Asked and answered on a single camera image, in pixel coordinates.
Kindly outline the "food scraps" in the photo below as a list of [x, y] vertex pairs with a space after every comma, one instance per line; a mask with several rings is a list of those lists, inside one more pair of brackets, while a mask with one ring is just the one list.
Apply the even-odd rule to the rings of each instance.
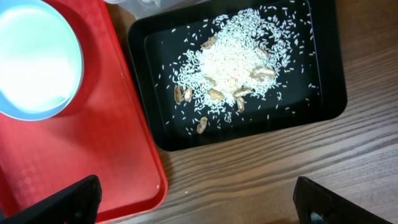
[[194, 137], [316, 108], [320, 82], [312, 25], [308, 1], [279, 1], [148, 36], [165, 131]]

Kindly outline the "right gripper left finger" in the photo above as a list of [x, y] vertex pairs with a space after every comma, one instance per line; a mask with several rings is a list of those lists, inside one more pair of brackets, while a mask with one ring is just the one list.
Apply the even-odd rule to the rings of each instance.
[[100, 180], [89, 175], [1, 224], [94, 224], [102, 199]]

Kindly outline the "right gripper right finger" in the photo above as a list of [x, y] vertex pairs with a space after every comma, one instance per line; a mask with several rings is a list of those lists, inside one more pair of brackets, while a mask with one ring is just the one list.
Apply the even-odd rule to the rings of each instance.
[[300, 224], [391, 224], [304, 176], [297, 178], [293, 201]]

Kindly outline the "large light blue plate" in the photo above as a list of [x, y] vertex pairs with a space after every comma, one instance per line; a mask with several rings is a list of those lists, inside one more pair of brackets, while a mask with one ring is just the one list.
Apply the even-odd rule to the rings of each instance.
[[84, 76], [83, 50], [45, 1], [1, 1], [1, 114], [41, 121], [62, 112]]

